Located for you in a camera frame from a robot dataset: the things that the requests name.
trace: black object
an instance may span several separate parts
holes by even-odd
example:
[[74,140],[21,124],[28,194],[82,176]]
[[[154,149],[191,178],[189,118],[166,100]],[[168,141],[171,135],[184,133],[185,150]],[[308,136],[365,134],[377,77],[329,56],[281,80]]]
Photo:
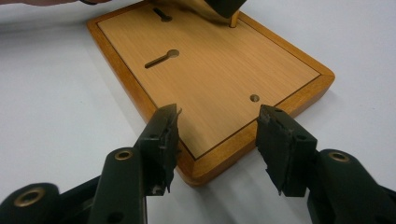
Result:
[[63,194],[39,183],[0,205],[1,224],[147,223],[146,196],[170,188],[177,164],[177,107],[158,109],[134,147],[109,153],[101,176]]
[[230,18],[247,0],[205,0],[220,16]]
[[377,185],[359,161],[317,140],[284,111],[262,105],[256,145],[279,193],[304,197],[313,223],[396,223],[395,192]]
[[90,5],[90,6],[95,6],[97,4],[97,3],[93,3],[93,2],[90,2],[90,1],[86,1],[86,0],[79,0],[79,1],[84,3],[84,4]]

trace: orange wooden border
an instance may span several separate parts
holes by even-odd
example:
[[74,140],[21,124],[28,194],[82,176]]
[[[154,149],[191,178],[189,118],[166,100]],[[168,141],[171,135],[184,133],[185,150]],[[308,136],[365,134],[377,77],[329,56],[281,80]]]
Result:
[[[115,51],[110,42],[98,26],[98,22],[105,21],[114,16],[128,12],[138,7],[142,7],[148,2],[143,1],[129,7],[121,8],[101,17],[88,21],[88,28],[95,39],[97,45],[105,54],[108,62],[117,74],[120,83],[126,90],[134,105],[138,108],[140,115],[148,121],[154,114],[157,107],[150,100],[147,93],[134,78],[120,55]],[[257,23],[244,13],[239,14],[239,22],[244,22],[255,29],[260,34],[271,39],[281,48],[300,59],[303,63],[316,70],[320,75],[297,90],[294,94],[277,104],[278,108],[283,109],[291,116],[295,117],[317,101],[334,81],[333,72],[323,64],[317,62],[292,44],[274,34],[261,24]],[[201,186],[221,174],[242,156],[247,154],[255,147],[256,121],[251,121],[246,127],[233,134],[217,147],[206,152],[204,156],[195,159],[185,146],[179,142],[181,153],[178,158],[177,170],[183,180],[191,186]]]

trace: hand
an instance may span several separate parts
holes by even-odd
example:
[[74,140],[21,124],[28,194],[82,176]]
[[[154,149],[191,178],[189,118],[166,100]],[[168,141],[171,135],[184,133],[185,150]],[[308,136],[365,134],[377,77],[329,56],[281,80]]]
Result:
[[[12,4],[12,3],[23,3],[31,6],[53,6],[60,5],[64,3],[76,2],[77,0],[0,0],[0,5],[3,4]],[[104,3],[109,2],[110,0],[85,0],[86,2],[91,3]]]

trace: white background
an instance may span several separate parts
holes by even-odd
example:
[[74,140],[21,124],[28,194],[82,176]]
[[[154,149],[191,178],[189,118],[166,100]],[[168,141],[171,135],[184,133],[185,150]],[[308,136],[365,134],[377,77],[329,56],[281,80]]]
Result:
[[[145,123],[85,22],[96,7],[0,6],[0,201],[37,182],[65,192],[101,173],[106,154]],[[297,121],[358,158],[396,190],[396,1],[248,0],[242,11],[334,71],[329,91]],[[149,223],[309,223],[306,199],[277,195],[254,150],[205,187],[176,175],[148,198]]]

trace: wooden board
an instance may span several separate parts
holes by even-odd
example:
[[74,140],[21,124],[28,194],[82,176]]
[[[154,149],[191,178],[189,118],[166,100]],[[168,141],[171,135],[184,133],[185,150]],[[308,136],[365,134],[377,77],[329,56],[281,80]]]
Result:
[[[162,22],[155,7],[173,19]],[[178,170],[194,186],[254,148],[261,104],[296,116],[334,80],[328,68],[243,13],[229,28],[216,15],[141,2],[88,26],[145,120],[163,105],[182,108]],[[169,49],[179,55],[145,68]]]

